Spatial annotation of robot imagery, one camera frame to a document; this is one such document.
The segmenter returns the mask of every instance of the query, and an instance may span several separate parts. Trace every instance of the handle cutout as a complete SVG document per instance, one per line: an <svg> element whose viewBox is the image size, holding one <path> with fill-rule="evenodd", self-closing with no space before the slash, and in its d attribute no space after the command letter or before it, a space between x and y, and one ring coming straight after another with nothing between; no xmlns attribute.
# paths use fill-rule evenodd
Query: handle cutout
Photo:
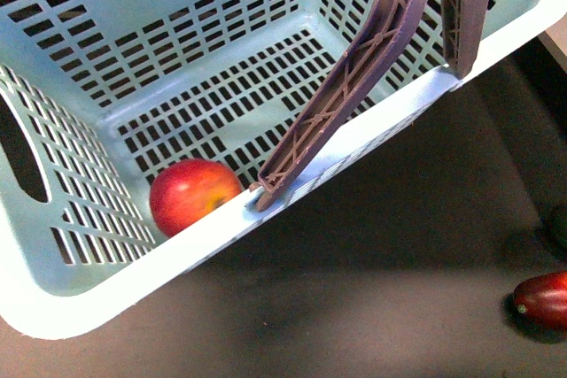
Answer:
<svg viewBox="0 0 567 378"><path fill-rule="evenodd" d="M39 165L12 110L0 96L0 144L19 186L35 201L49 201Z"/></svg>

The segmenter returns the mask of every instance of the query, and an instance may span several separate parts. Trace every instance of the floor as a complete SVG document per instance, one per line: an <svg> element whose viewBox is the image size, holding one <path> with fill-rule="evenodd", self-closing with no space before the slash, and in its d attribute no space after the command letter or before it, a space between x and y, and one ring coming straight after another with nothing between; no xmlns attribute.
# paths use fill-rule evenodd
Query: floor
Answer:
<svg viewBox="0 0 567 378"><path fill-rule="evenodd" d="M103 327L49 342L0 320L0 376L567 376L564 336L505 308L564 267L538 229L567 201L547 110L567 85L530 52Z"/></svg>

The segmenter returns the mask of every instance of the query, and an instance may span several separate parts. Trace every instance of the light blue basket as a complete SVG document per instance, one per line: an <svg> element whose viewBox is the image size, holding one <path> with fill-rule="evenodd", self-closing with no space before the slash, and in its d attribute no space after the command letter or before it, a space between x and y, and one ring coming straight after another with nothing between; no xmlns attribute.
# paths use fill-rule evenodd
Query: light blue basket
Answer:
<svg viewBox="0 0 567 378"><path fill-rule="evenodd" d="M552 25L557 0L492 0L465 81L443 66L439 0L403 55L264 213L245 191L171 240L148 208L182 158L245 187L366 18L372 0L0 0L0 313L41 338L105 323L282 211L441 95ZM28 175L11 158L30 150ZM37 174L45 188L29 188Z"/></svg>

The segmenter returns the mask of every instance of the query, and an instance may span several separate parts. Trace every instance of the red fruit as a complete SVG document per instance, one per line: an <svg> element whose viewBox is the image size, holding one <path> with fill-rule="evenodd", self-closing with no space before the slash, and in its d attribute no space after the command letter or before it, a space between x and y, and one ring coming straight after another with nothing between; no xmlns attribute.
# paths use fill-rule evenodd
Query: red fruit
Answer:
<svg viewBox="0 0 567 378"><path fill-rule="evenodd" d="M242 191L223 164L185 159L161 172L150 188L151 215L159 230L174 236Z"/></svg>
<svg viewBox="0 0 567 378"><path fill-rule="evenodd" d="M514 289L514 306L540 325L567 330L567 271L520 283Z"/></svg>

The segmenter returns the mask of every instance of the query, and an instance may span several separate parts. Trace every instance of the red apple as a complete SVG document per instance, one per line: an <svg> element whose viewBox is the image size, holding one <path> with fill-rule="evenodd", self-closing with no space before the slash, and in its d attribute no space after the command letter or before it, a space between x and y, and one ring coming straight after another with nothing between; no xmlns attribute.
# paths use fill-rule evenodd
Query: red apple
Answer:
<svg viewBox="0 0 567 378"><path fill-rule="evenodd" d="M151 215L171 237L242 192L228 167L201 158L185 159L161 172L150 188Z"/></svg>

